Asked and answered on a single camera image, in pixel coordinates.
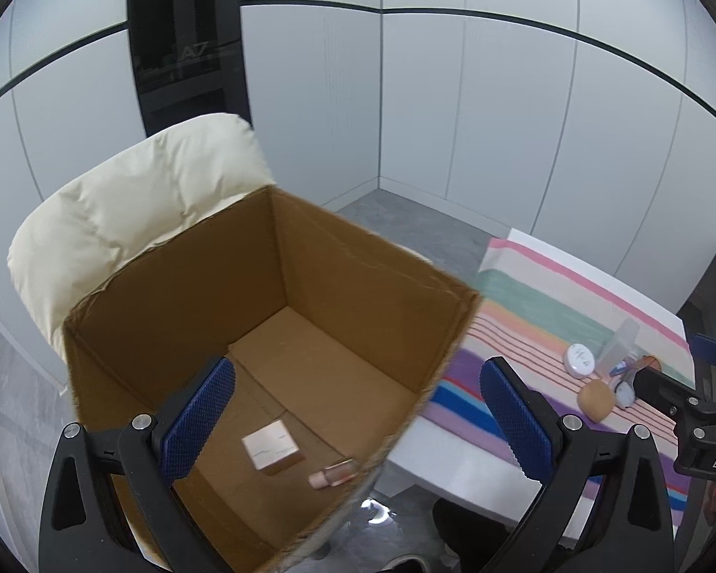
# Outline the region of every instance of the beige sponge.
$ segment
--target beige sponge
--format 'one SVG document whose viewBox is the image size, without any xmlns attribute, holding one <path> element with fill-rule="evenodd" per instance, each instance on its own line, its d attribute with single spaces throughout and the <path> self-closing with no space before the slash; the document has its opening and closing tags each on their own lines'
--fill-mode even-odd
<svg viewBox="0 0 716 573">
<path fill-rule="evenodd" d="M 578 392 L 578 408 L 590 420 L 601 423 L 615 407 L 615 393 L 599 379 L 588 382 Z"/>
</svg>

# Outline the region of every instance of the striped tablecloth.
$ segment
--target striped tablecloth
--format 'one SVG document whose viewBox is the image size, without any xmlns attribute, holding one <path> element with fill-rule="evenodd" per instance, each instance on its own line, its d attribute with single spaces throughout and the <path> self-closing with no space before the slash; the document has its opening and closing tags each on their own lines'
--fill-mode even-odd
<svg viewBox="0 0 716 573">
<path fill-rule="evenodd" d="M 598 354 L 624 319 L 631 317 L 640 326 L 639 348 L 658 357 L 664 373 L 694 386 L 692 356 L 684 338 L 525 245 L 492 239 L 475 283 L 484 296 L 483 305 L 422 415 L 505 461 L 517 464 L 479 392 L 480 367 L 494 355 L 503 355 L 526 385 L 544 394 L 559 415 L 583 416 L 576 397 L 586 380 L 567 374 L 563 354 L 574 342 Z M 586 423 L 618 432 L 642 423 L 651 430 L 661 453 L 672 521 L 679 526 L 689 478 L 674 472 L 673 421 L 638 400 L 629 409 L 616 407 L 600 424 Z M 598 489 L 599 479 L 593 478 L 584 495 L 593 498 Z"/>
</svg>

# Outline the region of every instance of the metal screw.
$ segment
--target metal screw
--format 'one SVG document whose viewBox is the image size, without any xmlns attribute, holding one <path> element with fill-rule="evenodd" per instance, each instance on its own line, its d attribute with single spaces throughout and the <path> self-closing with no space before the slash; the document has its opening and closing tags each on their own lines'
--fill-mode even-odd
<svg viewBox="0 0 716 573">
<path fill-rule="evenodd" d="M 143 431 L 149 424 L 151 424 L 151 416 L 147 413 L 136 415 L 133 419 L 133 428 L 136 431 Z"/>
<path fill-rule="evenodd" d="M 572 413 L 566 415 L 562 419 L 562 423 L 565 424 L 565 427 L 569 428 L 571 431 L 577 431 L 583 426 L 581 418 L 579 418 L 577 415 L 573 415 Z"/>
<path fill-rule="evenodd" d="M 77 423 L 67 424 L 64 427 L 64 437 L 67 439 L 76 437 L 78 432 L 79 432 L 79 424 L 77 424 Z"/>
<path fill-rule="evenodd" d="M 644 424 L 637 424 L 634 427 L 634 435 L 639 439 L 647 439 L 650 437 L 650 429 L 644 426 Z"/>
</svg>

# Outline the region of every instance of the open cardboard box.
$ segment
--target open cardboard box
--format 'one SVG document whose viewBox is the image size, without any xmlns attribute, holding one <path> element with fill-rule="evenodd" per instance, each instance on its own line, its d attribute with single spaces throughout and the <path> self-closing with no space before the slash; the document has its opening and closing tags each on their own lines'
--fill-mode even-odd
<svg viewBox="0 0 716 573">
<path fill-rule="evenodd" d="M 175 488 L 237 573 L 267 572 L 317 548 L 370 486 L 478 302 L 424 260 L 267 186 L 135 258 L 71 311 L 63 338 L 90 430 L 154 413 L 227 354 L 236 392 Z M 268 476 L 241 439 L 276 419 L 305 459 Z M 345 457 L 359 461 L 357 480 L 310 488 L 308 474 Z"/>
</svg>

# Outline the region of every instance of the gray floor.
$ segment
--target gray floor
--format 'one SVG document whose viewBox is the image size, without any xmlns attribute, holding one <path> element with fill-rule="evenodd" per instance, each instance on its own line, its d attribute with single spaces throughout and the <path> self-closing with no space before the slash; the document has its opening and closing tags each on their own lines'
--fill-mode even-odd
<svg viewBox="0 0 716 573">
<path fill-rule="evenodd" d="M 471 282 L 490 235 L 386 191 L 374 191 L 341 212 L 345 218 L 423 254 L 441 268 Z M 36 570 L 40 510 L 50 462 L 64 424 L 73 420 L 69 401 L 59 397 L 0 335 L 0 476 L 21 540 Z M 353 521 L 335 538 L 334 550 L 306 561 L 298 573 L 372 573 L 405 550 L 421 551 L 440 568 L 442 545 L 434 534 L 431 495 L 411 490 L 386 503 L 397 517 L 387 526 Z"/>
</svg>

